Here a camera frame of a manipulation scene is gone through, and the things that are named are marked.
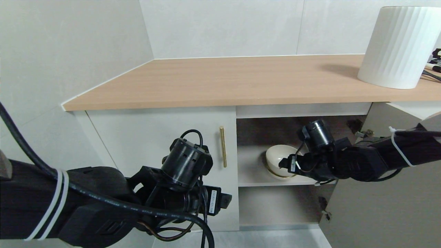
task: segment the white cabinet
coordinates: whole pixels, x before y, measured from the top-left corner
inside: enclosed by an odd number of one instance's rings
[[[441,104],[423,105],[374,103],[363,129],[389,136],[388,126],[412,128],[421,117],[441,111]],[[437,161],[404,168],[383,182],[340,180],[326,208],[331,218],[322,217],[320,227],[335,248],[439,248],[440,177]]]
[[[239,229],[237,145],[235,107],[172,109],[126,109],[87,111],[93,125],[118,169],[127,177],[141,166],[161,167],[173,140],[188,129],[198,129],[213,157],[213,167],[204,184],[218,186],[231,194],[227,209],[209,217],[213,231]],[[219,128],[225,132],[227,167],[224,168]],[[196,134],[186,138],[198,143]]]
[[[406,168],[378,183],[352,179],[315,187],[314,180],[295,176],[280,181],[269,175],[262,155],[275,144],[298,146],[302,125],[324,119],[334,138],[355,136],[347,120],[364,121],[363,129],[389,136],[388,126],[406,129],[441,111],[441,105],[409,103],[201,107],[87,111],[105,148],[127,177],[141,166],[159,168],[172,141],[188,129],[198,129],[213,157],[207,185],[233,196],[228,209],[209,217],[213,231],[320,227],[333,247],[440,247],[441,162]],[[224,168],[219,127],[225,130]],[[190,134],[188,139],[197,142]],[[322,216],[317,196],[324,196],[331,213]]]

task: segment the white vase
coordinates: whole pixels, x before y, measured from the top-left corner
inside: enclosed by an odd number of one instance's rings
[[[441,8],[381,8],[358,78],[388,88],[415,88],[440,32]]]

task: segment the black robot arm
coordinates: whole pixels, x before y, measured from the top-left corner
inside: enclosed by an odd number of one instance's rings
[[[322,120],[304,126],[298,136],[309,152],[303,156],[291,154],[282,159],[279,167],[317,181],[381,181],[402,168],[441,160],[441,115],[410,130],[395,131],[389,137],[366,138],[355,145],[347,138],[335,141]],[[381,178],[391,170],[395,170],[393,175]]]
[[[0,151],[0,238],[59,238],[85,248],[108,247],[134,227],[163,241],[190,232],[193,224],[203,230],[210,248],[214,238],[207,215],[227,208],[232,196],[221,188],[205,186],[213,160],[202,135],[189,130],[173,141],[161,169],[143,166],[131,178],[111,167],[61,170],[51,168],[32,150],[0,102],[0,115],[21,149],[34,165],[7,159]],[[186,140],[196,132],[199,144]],[[139,184],[142,187],[135,191]],[[204,214],[204,220],[198,214]],[[189,221],[186,229],[164,227]],[[180,232],[173,237],[160,233]]]

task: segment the label sticker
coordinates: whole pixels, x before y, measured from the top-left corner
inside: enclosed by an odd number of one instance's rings
[[[216,196],[217,196],[217,190],[212,190],[211,199],[210,199],[210,208],[208,209],[208,212],[210,214],[214,214],[214,208],[216,207]]]

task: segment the white cable tie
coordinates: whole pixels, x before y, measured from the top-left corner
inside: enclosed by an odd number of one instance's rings
[[[389,130],[392,133],[392,136],[391,136],[392,145],[396,148],[398,153],[403,157],[403,159],[404,159],[404,161],[406,161],[407,165],[409,165],[410,167],[415,167],[415,165],[410,163],[410,161],[407,159],[407,157],[404,155],[404,153],[401,151],[401,149],[398,147],[398,145],[396,145],[395,140],[394,140],[396,131],[405,131],[405,130],[404,129],[395,129],[390,126],[389,126]]]
[[[295,161],[295,165],[297,165],[297,168],[298,168],[299,170],[302,170],[302,169],[300,168],[300,165],[299,165],[299,163],[297,162],[297,160]]]
[[[64,179],[63,193],[61,195],[60,204],[58,205],[58,208],[56,209],[54,216],[52,216],[51,222],[49,222],[49,225],[46,227],[45,232],[37,240],[44,240],[48,236],[49,232],[52,230],[52,227],[54,226],[55,222],[60,216],[61,211],[64,208],[64,204],[66,203],[66,198],[67,198],[67,192],[69,191],[69,174],[65,170],[63,170],[63,179]]]
[[[58,177],[57,177],[55,193],[54,193],[54,196],[52,197],[52,201],[49,204],[49,207],[46,210],[46,213],[43,215],[43,217],[41,218],[38,225],[35,227],[35,229],[29,235],[29,237],[27,237],[24,241],[30,241],[35,237],[35,235],[37,235],[37,233],[41,230],[43,225],[46,223],[47,219],[49,218],[50,214],[52,213],[52,210],[55,207],[56,202],[58,201],[58,198],[60,196],[60,191],[61,191],[61,183],[63,181],[63,174],[60,169],[56,169],[56,172],[57,172]]]

